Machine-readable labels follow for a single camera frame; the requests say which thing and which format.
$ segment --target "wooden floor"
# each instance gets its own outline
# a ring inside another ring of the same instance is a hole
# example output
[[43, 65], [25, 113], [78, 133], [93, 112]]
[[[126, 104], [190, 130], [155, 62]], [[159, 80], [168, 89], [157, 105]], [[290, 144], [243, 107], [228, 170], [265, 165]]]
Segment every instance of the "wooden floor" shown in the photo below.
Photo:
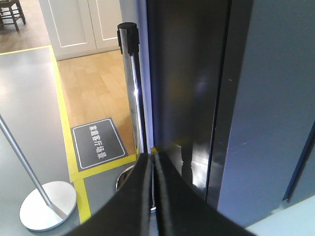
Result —
[[123, 57], [111, 51], [58, 61], [71, 127], [112, 117], [134, 154]]
[[17, 21], [20, 31], [14, 25], [0, 28], [0, 53], [50, 45], [49, 36], [38, 0], [20, 0], [26, 25]]

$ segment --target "floor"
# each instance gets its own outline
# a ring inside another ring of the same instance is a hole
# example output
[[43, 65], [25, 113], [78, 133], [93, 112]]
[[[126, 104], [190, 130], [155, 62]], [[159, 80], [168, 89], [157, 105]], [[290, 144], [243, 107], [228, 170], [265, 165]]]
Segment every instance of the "floor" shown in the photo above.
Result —
[[22, 19], [17, 21], [19, 32], [14, 25], [0, 28], [0, 53], [50, 45], [38, 0], [20, 0], [20, 3], [26, 24], [23, 25]]
[[71, 127], [112, 117], [129, 155], [135, 154], [120, 51], [58, 61]]
[[[1, 114], [39, 180], [42, 183], [55, 180], [72, 182], [78, 194], [78, 207], [65, 223], [55, 229], [44, 233], [27, 230], [19, 220], [19, 209], [34, 185], [4, 135], [0, 135], [0, 235], [64, 235], [87, 220], [114, 195], [119, 174], [135, 159], [131, 155], [125, 161], [121, 158], [120, 162], [112, 161], [82, 172], [73, 167], [76, 161], [70, 125], [64, 125], [66, 112], [64, 101], [60, 99], [62, 88], [56, 74], [57, 63], [51, 55], [50, 47], [0, 55], [3, 65], [0, 69]], [[116, 118], [110, 113], [103, 115]], [[106, 118], [92, 117], [91, 112], [86, 116], [83, 112], [82, 117], [78, 122]], [[125, 116], [118, 118], [116, 123], [124, 123], [124, 119]], [[73, 125], [80, 124], [76, 123], [75, 115], [72, 122]]]

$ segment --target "chair leg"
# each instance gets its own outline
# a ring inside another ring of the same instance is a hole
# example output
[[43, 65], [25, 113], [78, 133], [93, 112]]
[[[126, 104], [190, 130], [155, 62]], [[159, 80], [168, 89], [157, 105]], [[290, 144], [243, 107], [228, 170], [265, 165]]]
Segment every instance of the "chair leg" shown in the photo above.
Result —
[[26, 21], [25, 21], [25, 16], [24, 16], [22, 7], [21, 7], [21, 3], [20, 3], [20, 2], [17, 2], [17, 3], [16, 3], [16, 6], [18, 7], [19, 13], [20, 13], [20, 15], [21, 15], [21, 17], [22, 17], [22, 20], [23, 20], [23, 24], [25, 25], [25, 24], [26, 24]]
[[11, 13], [12, 20], [13, 20], [13, 23], [14, 23], [14, 25], [15, 25], [16, 31], [19, 31], [19, 27], [18, 27], [18, 24], [16, 23], [16, 19], [15, 19], [15, 16], [14, 16], [14, 13], [13, 13], [13, 10], [12, 10], [12, 7], [11, 7], [11, 6], [9, 7], [9, 11], [10, 11], [10, 13]]

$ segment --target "gray wall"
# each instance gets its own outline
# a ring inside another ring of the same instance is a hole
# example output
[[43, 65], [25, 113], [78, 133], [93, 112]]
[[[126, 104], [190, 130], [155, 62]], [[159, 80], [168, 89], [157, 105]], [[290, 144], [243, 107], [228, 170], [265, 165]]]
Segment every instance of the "gray wall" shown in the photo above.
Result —
[[[308, 0], [253, 3], [218, 202], [243, 226], [280, 205], [314, 122], [314, 9]], [[222, 83], [235, 79], [226, 66]]]

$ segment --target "yellow floor line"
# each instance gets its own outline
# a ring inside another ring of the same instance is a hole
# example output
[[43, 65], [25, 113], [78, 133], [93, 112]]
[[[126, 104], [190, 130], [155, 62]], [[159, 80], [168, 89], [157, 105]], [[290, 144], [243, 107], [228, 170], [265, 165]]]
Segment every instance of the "yellow floor line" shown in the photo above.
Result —
[[86, 171], [81, 171], [81, 172], [78, 172], [76, 174], [73, 174], [73, 175], [70, 176], [70, 179], [71, 179], [71, 181], [77, 181], [79, 179], [90, 177], [90, 176], [102, 173], [104, 171], [108, 171], [110, 169], [116, 168], [118, 166], [122, 166], [122, 165], [128, 164], [128, 163], [133, 162], [135, 160], [136, 160], [136, 155], [135, 154], [134, 155], [130, 155], [130, 156], [126, 156], [126, 157], [117, 159], [115, 161], [111, 161], [111, 162], [105, 163], [103, 165], [99, 165], [99, 166], [90, 168], [90, 169], [88, 169]]
[[50, 50], [50, 55], [51, 55], [51, 62], [53, 63], [53, 69], [54, 69], [54, 78], [55, 78], [55, 82], [56, 82], [57, 98], [58, 98], [58, 104], [59, 104], [59, 110], [60, 110], [61, 123], [62, 123], [62, 127], [63, 127], [63, 139], [64, 139], [65, 151], [66, 151], [66, 155], [67, 155], [69, 176], [72, 176], [72, 175], [78, 173], [79, 170], [78, 170], [77, 160], [75, 157], [73, 140], [72, 140], [72, 136], [71, 136], [71, 130], [70, 130], [70, 124], [69, 124], [69, 119], [68, 119], [68, 115], [67, 115], [67, 110], [65, 107], [63, 88], [61, 85], [60, 75], [59, 75], [59, 71], [58, 71], [58, 65], [56, 62], [53, 48], [51, 46], [49, 47], [49, 50]]
[[80, 223], [84, 223], [91, 217], [91, 209], [84, 179], [74, 182], [74, 188], [77, 191], [77, 202], [80, 216]]
[[11, 54], [11, 53], [19, 53], [19, 52], [25, 52], [25, 51], [35, 50], [35, 49], [48, 48], [48, 47], [51, 47], [51, 45], [41, 46], [41, 47], [36, 47], [36, 48], [21, 49], [21, 50], [7, 52], [7, 53], [0, 53], [0, 55], [6, 55], [6, 54]]

